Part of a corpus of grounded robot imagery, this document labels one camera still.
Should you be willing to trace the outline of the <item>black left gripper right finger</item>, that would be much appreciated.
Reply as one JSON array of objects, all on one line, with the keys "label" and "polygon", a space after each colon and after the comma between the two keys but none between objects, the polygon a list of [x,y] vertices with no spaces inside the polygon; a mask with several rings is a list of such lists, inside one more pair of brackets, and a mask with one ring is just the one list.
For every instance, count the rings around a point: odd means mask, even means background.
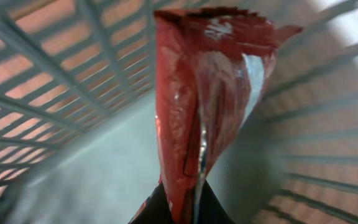
[{"label": "black left gripper right finger", "polygon": [[207,182],[201,194],[198,224],[234,224]]}]

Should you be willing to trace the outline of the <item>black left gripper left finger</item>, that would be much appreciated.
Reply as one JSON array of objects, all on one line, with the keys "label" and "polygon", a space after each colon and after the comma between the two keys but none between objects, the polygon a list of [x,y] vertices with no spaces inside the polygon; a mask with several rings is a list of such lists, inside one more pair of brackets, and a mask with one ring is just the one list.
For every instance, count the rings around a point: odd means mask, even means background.
[{"label": "black left gripper left finger", "polygon": [[174,224],[162,182],[142,204],[129,224]]}]

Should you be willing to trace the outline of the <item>red brown snack bar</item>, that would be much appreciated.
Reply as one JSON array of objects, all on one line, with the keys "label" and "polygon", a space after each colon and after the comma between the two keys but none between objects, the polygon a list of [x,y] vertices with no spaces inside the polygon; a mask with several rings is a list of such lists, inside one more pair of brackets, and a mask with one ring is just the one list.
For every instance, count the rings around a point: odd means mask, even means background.
[{"label": "red brown snack bar", "polygon": [[237,7],[154,19],[161,180],[173,222],[194,223],[207,174],[263,96],[278,49],[302,28]]}]

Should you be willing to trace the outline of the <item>grey plastic shopping basket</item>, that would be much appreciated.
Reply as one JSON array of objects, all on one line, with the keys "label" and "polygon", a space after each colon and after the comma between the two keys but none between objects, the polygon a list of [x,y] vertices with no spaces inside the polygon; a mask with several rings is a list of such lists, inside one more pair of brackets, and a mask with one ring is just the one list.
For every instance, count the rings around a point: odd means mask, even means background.
[{"label": "grey plastic shopping basket", "polygon": [[358,0],[0,1],[0,223],[132,220],[162,182],[154,12],[206,7],[302,28],[205,178],[225,212],[358,223]]}]

